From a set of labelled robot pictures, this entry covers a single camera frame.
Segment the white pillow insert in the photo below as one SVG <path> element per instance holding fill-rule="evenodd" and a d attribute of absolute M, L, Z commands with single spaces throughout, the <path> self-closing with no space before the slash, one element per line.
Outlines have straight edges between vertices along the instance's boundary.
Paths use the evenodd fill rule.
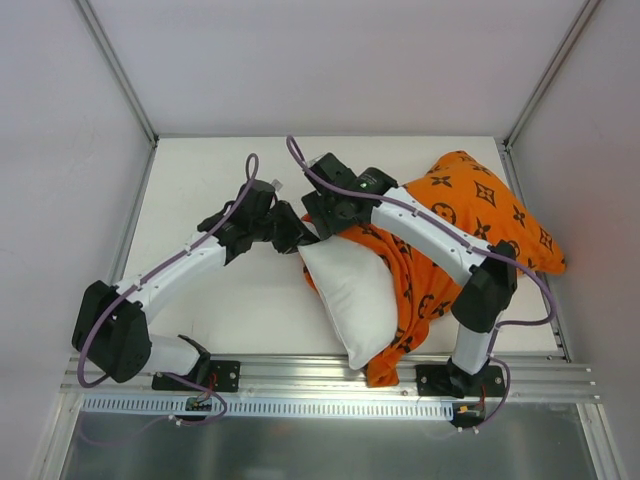
<path fill-rule="evenodd" d="M 388 347 L 398 322 L 393 276 L 372 250 L 339 236 L 298 249 L 349 367 L 364 368 Z"/>

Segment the orange patterned pillowcase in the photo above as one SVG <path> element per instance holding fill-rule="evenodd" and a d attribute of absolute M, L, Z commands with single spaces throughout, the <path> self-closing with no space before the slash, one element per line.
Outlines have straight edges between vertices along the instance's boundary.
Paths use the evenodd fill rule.
<path fill-rule="evenodd" d="M 492 245 L 506 241 L 516 259 L 532 271 L 561 275 L 565 254 L 511 190 L 465 151 L 443 155 L 405 189 L 433 213 Z M 393 339 L 363 366 L 370 387 L 394 386 L 397 365 L 427 338 L 432 321 L 451 310 L 460 286 L 430 258 L 374 226 L 355 225 L 335 236 L 373 262 L 383 280 L 369 288 L 375 298 L 393 297 L 397 325 Z"/>

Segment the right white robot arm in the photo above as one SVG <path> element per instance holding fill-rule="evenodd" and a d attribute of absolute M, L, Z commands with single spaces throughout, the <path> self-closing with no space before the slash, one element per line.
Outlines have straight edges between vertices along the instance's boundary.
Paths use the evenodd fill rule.
<path fill-rule="evenodd" d="M 454 351 L 427 383 L 454 398 L 471 395 L 484 382 L 496 322 L 517 288 L 512 246 L 466 234 L 377 168 L 356 175 L 331 153 L 301 167 L 315 188 L 303 203 L 320 238 L 356 224 L 380 228 L 434 261 L 460 287 L 451 304 L 459 324 Z"/>

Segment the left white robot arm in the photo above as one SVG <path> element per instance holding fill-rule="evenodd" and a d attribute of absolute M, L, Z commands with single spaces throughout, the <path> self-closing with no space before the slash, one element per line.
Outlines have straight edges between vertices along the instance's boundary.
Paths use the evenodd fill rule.
<path fill-rule="evenodd" d="M 317 240 L 291 205 L 278 199 L 272 184 L 246 182 L 235 199 L 202 220 L 159 265 L 113 285 L 96 281 L 87 287 L 71 339 L 80 354 L 80 385 L 97 386 L 85 376 L 86 364 L 92 363 L 117 383 L 148 371 L 168 374 L 188 390 L 203 387 L 209 377 L 208 350 L 186 335 L 150 334 L 155 317 L 193 281 L 223 269 L 257 242 L 293 254 Z"/>

